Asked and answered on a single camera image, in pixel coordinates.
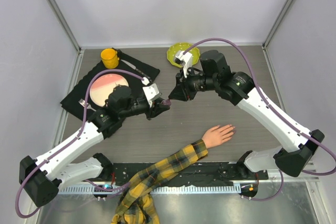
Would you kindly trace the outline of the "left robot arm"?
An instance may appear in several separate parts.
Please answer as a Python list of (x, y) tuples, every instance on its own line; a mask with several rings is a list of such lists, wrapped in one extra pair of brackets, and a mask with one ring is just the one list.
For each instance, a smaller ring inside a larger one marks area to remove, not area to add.
[(130, 87), (115, 87), (104, 106), (85, 118), (82, 127), (71, 137), (35, 159), (26, 156), (20, 161), (20, 190), (28, 194), (36, 207), (42, 207), (69, 184), (95, 177), (107, 181), (112, 174), (112, 164), (104, 156), (80, 164), (72, 164), (72, 161), (112, 136), (125, 118), (144, 114), (150, 120), (170, 106), (170, 100), (161, 97), (156, 84), (144, 87), (143, 95), (138, 98), (132, 95)]

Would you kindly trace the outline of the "yellow plaid shirt sleeve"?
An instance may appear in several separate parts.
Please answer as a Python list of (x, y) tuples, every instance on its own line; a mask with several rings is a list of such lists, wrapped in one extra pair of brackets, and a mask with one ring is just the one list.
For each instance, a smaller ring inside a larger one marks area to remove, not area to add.
[(164, 186), (179, 172), (208, 154), (203, 140), (191, 143), (169, 157), (137, 172), (120, 197), (112, 223), (155, 223), (160, 219), (150, 192)]

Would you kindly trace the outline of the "black cloth placemat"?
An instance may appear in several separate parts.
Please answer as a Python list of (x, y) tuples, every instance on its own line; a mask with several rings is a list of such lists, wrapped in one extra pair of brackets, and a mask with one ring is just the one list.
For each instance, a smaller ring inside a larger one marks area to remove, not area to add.
[[(137, 69), (145, 73), (155, 80), (159, 75), (160, 70), (153, 64), (150, 64), (150, 59), (144, 55), (140, 55), (134, 50), (117, 50), (118, 56), (121, 58), (118, 64), (118, 69), (123, 69), (129, 72), (133, 72), (140, 76), (141, 74), (128, 66), (125, 61), (136, 66)], [(79, 70), (79, 76), (77, 84), (71, 90), (71, 92), (60, 102), (62, 108), (68, 112), (67, 124), (65, 127), (63, 139), (66, 139), (74, 133), (82, 124), (83, 118), (83, 106), (79, 101), (85, 98), (86, 90), (91, 79), (106, 67), (101, 62), (100, 58), (101, 50), (89, 49), (86, 50), (82, 59), (81, 67)]]

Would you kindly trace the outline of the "silver fork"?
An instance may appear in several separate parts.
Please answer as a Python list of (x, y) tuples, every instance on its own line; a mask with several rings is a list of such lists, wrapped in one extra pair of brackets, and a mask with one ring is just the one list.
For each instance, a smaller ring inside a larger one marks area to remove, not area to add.
[(96, 111), (88, 102), (86, 102), (84, 99), (80, 99), (79, 104), (82, 105), (84, 108), (87, 108), (88, 110)]

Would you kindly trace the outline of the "green polka dot dish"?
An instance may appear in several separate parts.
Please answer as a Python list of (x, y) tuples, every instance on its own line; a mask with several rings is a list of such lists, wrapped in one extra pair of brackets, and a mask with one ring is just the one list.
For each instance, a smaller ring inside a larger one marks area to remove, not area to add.
[[(173, 44), (166, 52), (166, 55), (167, 55), (167, 60), (173, 65), (173, 66), (176, 66), (176, 67), (179, 67), (181, 68), (182, 66), (177, 64), (175, 61), (174, 61), (174, 58), (175, 56), (178, 54), (179, 51), (184, 51), (186, 50), (187, 48), (189, 48), (190, 46), (192, 46), (192, 44), (188, 43), (188, 42), (178, 42), (176, 44)], [(200, 51), (197, 47), (191, 49), (189, 51), (192, 56), (193, 56), (193, 59), (192, 59), (192, 65), (195, 65), (198, 63), (198, 60), (200, 58)]]

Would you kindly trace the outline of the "purple nail polish bottle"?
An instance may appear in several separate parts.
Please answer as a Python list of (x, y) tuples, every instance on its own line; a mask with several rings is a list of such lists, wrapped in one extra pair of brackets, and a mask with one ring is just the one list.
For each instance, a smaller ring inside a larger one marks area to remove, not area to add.
[(163, 100), (161, 103), (162, 103), (163, 105), (166, 105), (166, 106), (171, 106), (171, 101), (170, 101), (170, 99)]

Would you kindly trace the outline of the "mannequin hand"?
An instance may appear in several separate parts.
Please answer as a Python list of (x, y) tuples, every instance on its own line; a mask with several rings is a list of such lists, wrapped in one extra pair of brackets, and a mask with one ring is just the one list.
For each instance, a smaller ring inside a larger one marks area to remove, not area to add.
[(220, 146), (231, 140), (235, 134), (235, 127), (231, 124), (220, 126), (217, 125), (205, 132), (202, 140), (206, 148), (213, 148)]

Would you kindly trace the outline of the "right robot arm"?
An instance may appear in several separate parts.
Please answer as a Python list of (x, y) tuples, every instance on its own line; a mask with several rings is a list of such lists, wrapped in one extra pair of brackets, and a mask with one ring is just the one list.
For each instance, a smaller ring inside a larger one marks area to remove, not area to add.
[(179, 51), (173, 60), (183, 68), (175, 76), (176, 86), (169, 99), (188, 101), (193, 100), (197, 92), (215, 91), (222, 99), (253, 116), (279, 141), (276, 148), (246, 152), (237, 166), (239, 177), (250, 179), (265, 169), (279, 169), (291, 177), (300, 175), (318, 148), (304, 136), (322, 142), (324, 134), (320, 130), (311, 131), (293, 120), (263, 90), (257, 90), (248, 74), (231, 72), (225, 56), (217, 50), (201, 54), (201, 70), (192, 67), (193, 56), (189, 52)]

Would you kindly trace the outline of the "yellow ceramic mug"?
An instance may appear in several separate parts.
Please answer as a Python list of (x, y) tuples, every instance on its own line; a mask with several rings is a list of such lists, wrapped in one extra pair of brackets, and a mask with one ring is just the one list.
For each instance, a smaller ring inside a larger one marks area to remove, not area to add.
[(114, 69), (119, 65), (118, 51), (113, 48), (104, 49), (101, 54), (101, 61), (107, 69)]

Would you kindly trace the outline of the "pink and cream plate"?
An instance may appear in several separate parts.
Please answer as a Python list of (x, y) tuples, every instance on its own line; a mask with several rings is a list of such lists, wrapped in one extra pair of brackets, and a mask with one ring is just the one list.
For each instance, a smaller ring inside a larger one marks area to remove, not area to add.
[(100, 76), (92, 84), (89, 95), (97, 106), (104, 106), (105, 100), (117, 86), (129, 86), (127, 80), (119, 74), (105, 74)]

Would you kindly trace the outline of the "aluminium frame rail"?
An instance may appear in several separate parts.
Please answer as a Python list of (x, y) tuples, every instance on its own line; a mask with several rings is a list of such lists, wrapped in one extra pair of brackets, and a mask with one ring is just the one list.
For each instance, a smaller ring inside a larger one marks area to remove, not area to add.
[(90, 77), (87, 77), (85, 80), (80, 80), (78, 84), (78, 75), (81, 67), (81, 62), (84, 54), (84, 49), (81, 48), (80, 53), (78, 53), (75, 66), (73, 67), (70, 84), (68, 87), (67, 95), (61, 100), (62, 114), (57, 127), (55, 140), (53, 141), (52, 147), (59, 145), (64, 138), (64, 130), (67, 122), (68, 114), (73, 115), (75, 118), (82, 120), (83, 117), (83, 108), (80, 108), (77, 100), (85, 98), (85, 91), (88, 83), (90, 82)]

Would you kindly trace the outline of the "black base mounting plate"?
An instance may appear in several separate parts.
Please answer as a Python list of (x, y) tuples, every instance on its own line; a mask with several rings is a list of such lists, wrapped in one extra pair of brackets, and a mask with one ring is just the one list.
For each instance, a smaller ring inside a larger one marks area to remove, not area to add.
[(196, 162), (181, 169), (166, 165), (165, 168), (155, 168), (153, 163), (114, 163), (107, 177), (96, 178), (94, 181), (115, 182), (121, 186), (127, 182), (135, 185), (148, 182), (150, 185), (181, 187), (181, 186), (226, 186), (233, 181), (243, 182), (267, 180), (265, 170), (253, 173), (243, 164), (229, 162)]

